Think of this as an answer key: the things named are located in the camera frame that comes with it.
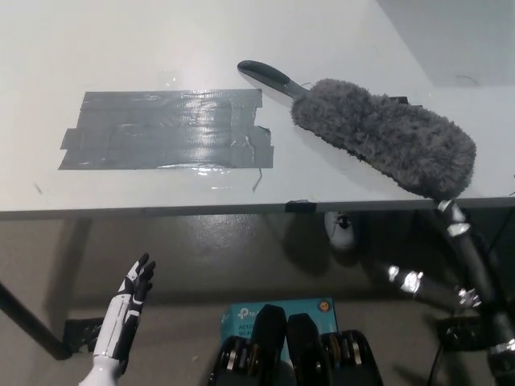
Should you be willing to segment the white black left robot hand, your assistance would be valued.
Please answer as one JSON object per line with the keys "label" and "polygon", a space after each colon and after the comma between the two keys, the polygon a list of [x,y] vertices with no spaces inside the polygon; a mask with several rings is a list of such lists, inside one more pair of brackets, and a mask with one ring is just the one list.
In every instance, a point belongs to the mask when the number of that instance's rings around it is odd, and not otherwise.
{"label": "white black left robot hand", "polygon": [[125,275],[112,297],[103,319],[94,356],[117,361],[120,374],[124,374],[146,296],[152,288],[156,263],[144,253]]}

